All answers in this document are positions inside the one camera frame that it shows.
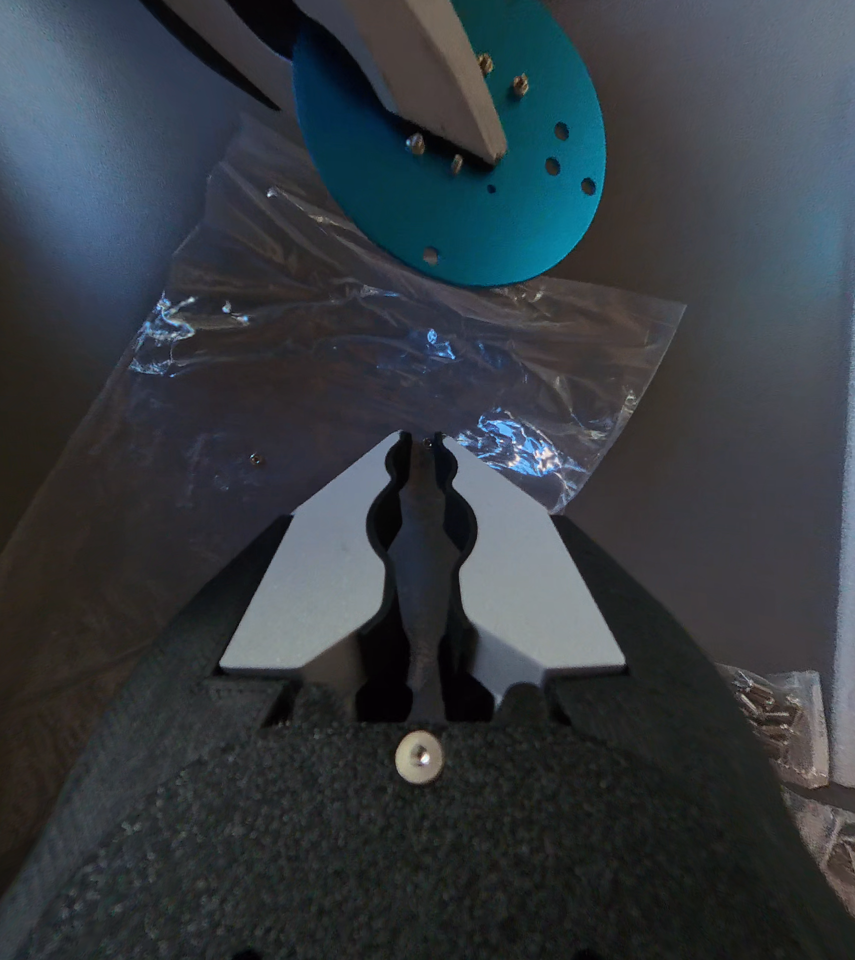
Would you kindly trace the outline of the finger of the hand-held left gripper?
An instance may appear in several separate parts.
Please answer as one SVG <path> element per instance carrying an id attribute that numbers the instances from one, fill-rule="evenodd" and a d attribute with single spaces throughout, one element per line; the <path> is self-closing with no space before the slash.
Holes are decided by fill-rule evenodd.
<path id="1" fill-rule="evenodd" d="M 202 65 L 279 114 L 296 110 L 290 56 L 272 49 L 226 1 L 141 1 Z"/>
<path id="2" fill-rule="evenodd" d="M 391 114 L 495 166 L 506 134 L 449 1 L 298 1 L 360 68 Z"/>

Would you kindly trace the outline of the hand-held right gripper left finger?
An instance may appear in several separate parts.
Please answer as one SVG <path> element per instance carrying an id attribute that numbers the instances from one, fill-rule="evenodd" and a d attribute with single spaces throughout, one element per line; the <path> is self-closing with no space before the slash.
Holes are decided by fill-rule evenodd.
<path id="1" fill-rule="evenodd" d="M 364 673 L 362 633 L 391 606 L 387 550 L 412 438 L 395 431 L 291 514 L 219 668 Z"/>

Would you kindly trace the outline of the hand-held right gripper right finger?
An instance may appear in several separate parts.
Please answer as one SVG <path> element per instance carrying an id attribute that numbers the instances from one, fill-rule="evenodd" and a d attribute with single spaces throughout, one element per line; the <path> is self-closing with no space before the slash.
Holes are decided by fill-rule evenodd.
<path id="1" fill-rule="evenodd" d="M 550 512 L 456 440 L 435 436 L 444 531 L 457 550 L 439 668 L 445 708 L 616 676 L 626 655 Z"/>

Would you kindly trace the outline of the blue round metal plate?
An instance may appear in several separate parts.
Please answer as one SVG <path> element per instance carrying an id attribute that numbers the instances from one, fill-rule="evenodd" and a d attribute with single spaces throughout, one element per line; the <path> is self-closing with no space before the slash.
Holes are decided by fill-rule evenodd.
<path id="1" fill-rule="evenodd" d="M 320 26 L 293 49 L 301 136 L 325 187 L 362 234 L 446 283 L 494 287 L 532 280 L 570 254 L 595 220 L 605 186 L 602 107 L 577 48 L 542 2 L 453 2 L 478 53 L 507 139 L 493 167 L 384 108 L 359 66 Z M 512 95 L 512 80 L 529 78 Z"/>

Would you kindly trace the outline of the clear plastic bag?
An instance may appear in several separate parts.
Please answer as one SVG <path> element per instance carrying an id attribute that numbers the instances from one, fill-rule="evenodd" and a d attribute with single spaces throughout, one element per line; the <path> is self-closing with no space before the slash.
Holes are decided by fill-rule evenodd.
<path id="1" fill-rule="evenodd" d="M 278 515 L 396 430 L 442 431 L 562 512 L 684 311 L 551 276 L 430 280 L 336 211 L 303 149 L 243 116 L 156 305 L 0 552 L 0 673 L 26 658 L 46 690 L 127 668 Z"/>

